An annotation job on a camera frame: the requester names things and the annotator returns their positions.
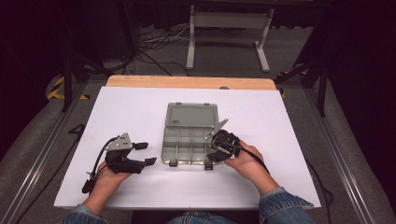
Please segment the dark floor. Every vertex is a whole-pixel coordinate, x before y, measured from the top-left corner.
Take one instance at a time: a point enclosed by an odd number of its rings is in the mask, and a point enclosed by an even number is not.
[[[311,29],[271,29],[264,46],[271,72],[264,74],[252,43],[260,34],[257,31],[245,30],[240,35],[228,35],[219,30],[203,31],[197,38],[194,69],[189,72],[191,76],[199,77],[267,77],[275,78],[279,72],[291,70],[292,64],[298,56]],[[170,44],[162,49],[149,50],[146,53],[175,76],[185,76],[186,72],[177,64],[185,65],[188,42],[184,39]],[[119,62],[107,62],[106,66]],[[142,63],[134,60],[125,71],[117,73],[131,75],[163,75],[165,72],[154,63]],[[291,124],[297,135],[302,151],[318,172],[323,185],[332,192],[334,200],[330,214],[332,223],[396,223],[395,216],[389,206],[388,198],[381,189],[378,181],[361,154],[359,145],[350,131],[344,114],[337,103],[329,84],[326,95],[326,119],[318,119],[316,109],[311,105],[313,90],[304,90],[298,85],[300,77],[287,81],[279,88],[284,88],[284,103],[288,110]],[[61,129],[59,138],[54,141],[49,150],[50,157],[45,161],[42,172],[38,172],[33,179],[35,186],[25,194],[30,195],[25,206],[33,200],[43,189],[48,179],[65,158],[68,149],[75,141],[76,134],[67,133],[69,130],[86,123],[94,101],[100,88],[106,85],[102,75],[92,75],[89,83],[84,87],[83,94],[90,95],[90,100],[78,100]],[[0,214],[9,217],[8,208],[13,202],[18,191],[34,166],[37,156],[46,145],[48,137],[53,133],[57,120],[62,115],[63,101],[51,99],[49,104],[32,120],[21,133],[14,145],[10,148],[5,158],[0,162],[4,172],[0,180]],[[337,165],[337,158],[333,156],[329,135],[323,131],[320,122],[325,120],[332,131],[332,137],[342,153],[342,159],[347,164],[347,169],[352,173],[353,183],[361,195],[352,195],[349,190],[351,182],[345,178],[344,170]],[[21,223],[55,223],[62,219],[68,211],[53,207],[59,186],[70,162],[72,154],[66,159],[65,165],[50,182],[43,194],[35,201],[21,220]],[[308,213],[317,223],[328,223],[328,214],[323,200],[322,190],[315,177],[317,192],[323,207],[309,210]],[[361,198],[361,203],[356,203],[354,198]],[[16,210],[14,219],[23,208]],[[361,210],[366,210],[368,216],[361,215]],[[111,223],[130,223],[132,211],[106,210],[103,217]]]

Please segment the white table surface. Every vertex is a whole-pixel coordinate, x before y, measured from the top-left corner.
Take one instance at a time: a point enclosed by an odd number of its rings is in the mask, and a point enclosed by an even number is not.
[[[162,164],[163,129],[168,103],[218,105],[223,129],[234,133],[264,156],[271,175],[291,194],[320,207],[318,194],[278,91],[154,89],[103,87],[64,177],[54,206],[71,208],[88,194],[81,189],[108,139],[128,133],[132,160],[157,157],[153,166],[125,180],[107,207],[120,209],[251,209],[258,207],[254,186],[223,162],[213,171],[202,165]]]

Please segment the person's right hand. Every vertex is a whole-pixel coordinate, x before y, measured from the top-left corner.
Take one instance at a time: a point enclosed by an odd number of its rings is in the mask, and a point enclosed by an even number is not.
[[[240,141],[240,144],[244,149],[254,153],[263,161],[262,154],[257,148],[249,146],[242,140]],[[250,180],[256,186],[260,194],[264,194],[279,187],[262,165],[243,150],[239,152],[239,156],[237,158],[228,159],[224,162],[225,164],[233,167],[238,174]]]

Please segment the jeans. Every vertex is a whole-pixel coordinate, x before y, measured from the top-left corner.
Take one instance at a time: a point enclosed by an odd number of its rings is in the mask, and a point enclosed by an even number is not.
[[[281,223],[315,223],[303,208],[312,207],[313,204],[297,196],[289,194],[285,189],[279,187],[260,197],[260,223],[281,224]],[[84,223],[84,224],[105,224],[108,223],[101,217],[96,217],[90,209],[83,204],[79,204],[60,223]],[[169,224],[189,223],[189,224],[234,224],[227,217],[210,212],[188,211],[171,219]]]

